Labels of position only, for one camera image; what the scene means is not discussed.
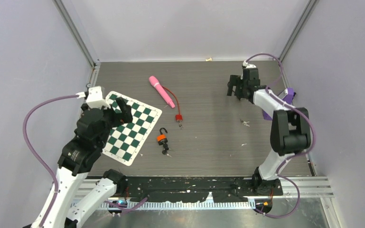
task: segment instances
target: chessboard square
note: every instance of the chessboard square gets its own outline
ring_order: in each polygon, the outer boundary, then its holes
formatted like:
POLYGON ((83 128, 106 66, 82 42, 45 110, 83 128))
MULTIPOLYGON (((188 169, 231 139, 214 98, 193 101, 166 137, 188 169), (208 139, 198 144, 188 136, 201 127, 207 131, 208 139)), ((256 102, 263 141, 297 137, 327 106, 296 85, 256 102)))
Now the chessboard square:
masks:
POLYGON ((131 142, 131 146, 133 147, 138 147, 139 145, 139 141, 137 141, 136 139, 134 139, 132 142, 131 142))
POLYGON ((134 130, 132 130, 131 132, 129 132, 128 136, 129 137, 132 137, 132 138, 135 138, 135 136, 137 135, 138 133, 134 130))
POLYGON ((137 140, 137 141, 141 141, 142 139, 143 139, 143 134, 140 134, 140 133, 138 133, 136 136, 135 136, 135 139, 137 140))
POLYGON ((149 122, 144 122, 142 125, 142 128, 146 128, 148 129, 150 127, 150 123, 149 122))
POLYGON ((140 134, 145 134, 145 133, 146 133, 146 131, 147 131, 147 129, 146 129, 146 128, 141 128, 141 129, 139 130, 139 133, 140 133, 140 134))
POLYGON ((139 126, 139 125, 135 125, 135 126, 133 126, 133 128, 132 128, 132 131, 134 131, 134 132, 138 132, 139 130, 140 130, 140 128, 141 128, 142 126, 139 126))
POLYGON ((139 105, 137 103, 133 103, 131 105, 132 109, 138 109, 139 108, 139 105))
POLYGON ((143 113, 143 114, 139 117, 139 119, 146 120, 146 119, 147 119, 147 117, 148 117, 148 115, 143 113))
POLYGON ((128 149, 126 150, 127 153, 133 154, 135 153, 136 147, 129 145, 128 149))
POLYGON ((128 148, 129 148, 129 144, 127 144, 127 143, 122 143, 121 150, 126 151, 128 148))
POLYGON ((132 154, 130 153, 125 153, 123 156, 122 156, 122 159, 126 160, 126 161, 129 161, 129 159, 131 159, 132 157, 132 154))
POLYGON ((128 123, 127 125, 125 125, 125 127, 128 129, 132 129, 134 125, 134 123, 128 123))
POLYGON ((106 150, 106 151, 108 151, 108 152, 109 152, 109 151, 113 148, 113 146, 114 146, 114 145, 111 145, 111 144, 109 144, 109 143, 106 143, 106 144, 105 144, 105 147, 104 147, 104 150, 106 150))
POLYGON ((123 141, 121 141, 121 140, 117 140, 117 141, 115 142, 114 146, 115 146, 115 147, 120 148, 120 147, 122 146, 122 144, 123 144, 123 141))
POLYGON ((143 113, 145 113, 145 114, 147 114, 147 115, 149 115, 149 114, 150 114, 150 112, 151 112, 151 110, 150 110, 150 109, 148 109, 148 108, 145 108, 145 110, 143 111, 143 113))
POLYGON ((131 144, 133 141, 132 137, 126 136, 126 139, 123 141, 124 143, 131 144))
POLYGON ((156 116, 157 115, 157 112, 156 111, 154 111, 154 110, 151 110, 150 111, 150 114, 149 114, 149 116, 156 116))
POLYGON ((125 129, 122 131, 122 134, 125 134, 125 135, 128 135, 129 133, 131 133, 131 129, 129 129, 129 128, 125 128, 125 129))
POLYGON ((121 132, 119 131, 115 131, 114 133, 111 134, 112 137, 118 139, 118 137, 121 135, 121 132))
POLYGON ((115 94, 111 94, 110 99, 111 99, 111 100, 113 100, 113 101, 115 101, 115 99, 116 99, 117 97, 118 97, 117 95, 115 95, 115 94))
POLYGON ((133 116, 135 116, 135 117, 137 117, 137 118, 139 118, 141 115, 142 115, 142 113, 141 113, 141 112, 139 112, 139 111, 136 111, 136 112, 133 114, 133 116))
POLYGON ((142 125, 143 125, 143 123, 144 123, 144 120, 141 120, 141 119, 139 119, 139 120, 136 122, 136 124, 137 124, 137 125, 139 125, 139 126, 142 126, 142 125))
POLYGON ((139 108, 137 108, 136 110, 138 110, 139 112, 143 112, 144 111, 144 109, 145 109, 145 107, 143 107, 143 106, 139 106, 139 108))
POLYGON ((151 116, 148 116, 146 118, 146 122, 149 122, 149 123, 153 122, 153 120, 154 120, 154 117, 151 117, 151 116))
POLYGON ((119 149, 117 152, 117 156, 121 158, 124 156, 125 153, 126 153, 126 151, 119 149))
POLYGON ((113 147, 111 148, 111 150, 110 150, 110 153, 117 154, 117 153, 118 153, 118 151, 119 151, 119 148, 117 148, 117 147, 113 146, 113 147))
POLYGON ((115 141, 117 141, 117 139, 112 136, 108 139, 108 143, 111 143, 112 145, 114 145, 115 141))
POLYGON ((121 135, 118 137, 119 140, 124 141, 126 139, 127 135, 121 133, 121 135))
POLYGON ((125 125, 121 125, 121 126, 119 126, 119 127, 116 128, 116 130, 118 132, 122 132, 124 129, 125 129, 125 125))

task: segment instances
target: gray wall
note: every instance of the gray wall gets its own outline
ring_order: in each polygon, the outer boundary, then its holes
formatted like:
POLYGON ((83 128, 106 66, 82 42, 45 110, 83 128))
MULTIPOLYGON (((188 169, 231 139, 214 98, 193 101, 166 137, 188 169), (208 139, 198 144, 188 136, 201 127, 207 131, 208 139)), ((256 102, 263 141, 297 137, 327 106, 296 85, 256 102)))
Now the gray wall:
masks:
MULTIPOLYGON (((24 143, 24 116, 49 98, 83 91, 89 74, 52 1, 0 1, 0 227, 33 222, 52 182, 24 143)), ((52 168, 73 135, 80 102, 50 104, 30 119, 30 140, 52 168)))
POLYGON ((259 52, 278 56, 308 1, 65 2, 100 61, 128 62, 204 61, 209 57, 242 61, 259 52))
POLYGON ((311 158, 343 222, 365 227, 365 1, 320 1, 284 65, 316 127, 311 158))

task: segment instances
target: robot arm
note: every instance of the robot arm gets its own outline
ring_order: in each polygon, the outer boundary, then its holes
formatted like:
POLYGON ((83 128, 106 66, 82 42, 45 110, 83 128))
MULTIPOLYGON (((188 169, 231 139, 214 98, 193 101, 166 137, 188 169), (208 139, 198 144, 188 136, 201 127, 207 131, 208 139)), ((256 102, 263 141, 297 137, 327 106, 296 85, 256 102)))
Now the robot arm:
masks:
POLYGON ((126 105, 122 98, 117 98, 116 102, 121 113, 116 113, 112 105, 104 100, 103 89, 100 86, 90 88, 87 92, 81 92, 78 95, 79 98, 86 98, 86 103, 82 105, 83 113, 76 123, 75 136, 63 147, 58 161, 59 167, 56 173, 58 192, 55 192, 54 187, 51 189, 37 219, 26 228, 80 228, 97 205, 117 191, 123 192, 126 188, 125 176, 117 171, 109 170, 91 193, 75 207, 69 209, 83 180, 94 162, 101 156, 110 130, 132 122, 131 107, 126 105), (41 225, 54 195, 56 200, 41 225))
MULTIPOLYGON (((300 153, 311 145, 310 128, 306 120, 293 110, 283 106, 285 103, 279 97, 277 102, 266 91, 266 86, 261 85, 258 68, 254 65, 243 63, 243 74, 241 76, 231 75, 228 83, 227 95, 232 95, 233 86, 235 86, 234 95, 240 100, 247 99, 252 104, 259 106, 268 116, 272 117, 271 125, 271 151, 265 162, 256 168, 253 180, 254 189, 262 185, 273 184, 278 179, 279 174, 287 163, 289 157, 300 153)), ((308 117, 308 111, 305 108, 297 108, 300 112, 308 117)))

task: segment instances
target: wood grain surface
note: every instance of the wood grain surface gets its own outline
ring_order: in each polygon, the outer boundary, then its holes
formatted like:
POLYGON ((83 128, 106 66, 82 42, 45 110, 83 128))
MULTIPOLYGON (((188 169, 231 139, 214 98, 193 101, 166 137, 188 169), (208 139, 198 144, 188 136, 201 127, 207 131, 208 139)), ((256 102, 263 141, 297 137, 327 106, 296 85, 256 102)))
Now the wood grain surface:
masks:
MULTIPOLYGON (((106 93, 116 91, 163 111, 155 130, 147 138, 131 166, 106 155, 94 164, 90 175, 101 176, 108 169, 125 175, 168 176, 250 176, 263 163, 271 146, 271 121, 263 120, 259 107, 226 96, 230 74, 240 75, 242 62, 140 62, 102 63, 97 86, 106 93), (175 122, 177 108, 171 109, 150 85, 155 75, 177 95, 184 117, 183 130, 175 122), (249 121, 249 127, 240 119, 249 121), (168 130, 170 147, 166 156, 157 144, 158 129, 168 130)), ((274 61, 255 61, 262 84, 279 76, 274 61)), ((284 88, 280 81, 275 93, 284 88)), ((285 175, 310 175, 304 157, 292 160, 285 175)))

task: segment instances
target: chessboard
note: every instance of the chessboard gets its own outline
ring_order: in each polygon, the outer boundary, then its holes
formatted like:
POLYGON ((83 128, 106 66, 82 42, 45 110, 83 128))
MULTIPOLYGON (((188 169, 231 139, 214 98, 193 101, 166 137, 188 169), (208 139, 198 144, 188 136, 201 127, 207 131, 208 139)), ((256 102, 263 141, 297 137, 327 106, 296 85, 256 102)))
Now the chessboard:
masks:
POLYGON ((162 111, 158 108, 132 99, 128 96, 111 91, 106 100, 112 104, 116 112, 121 112, 115 99, 122 97, 127 105, 132 107, 132 123, 126 123, 111 130, 110 137, 103 149, 103 154, 130 166, 139 154, 162 111))

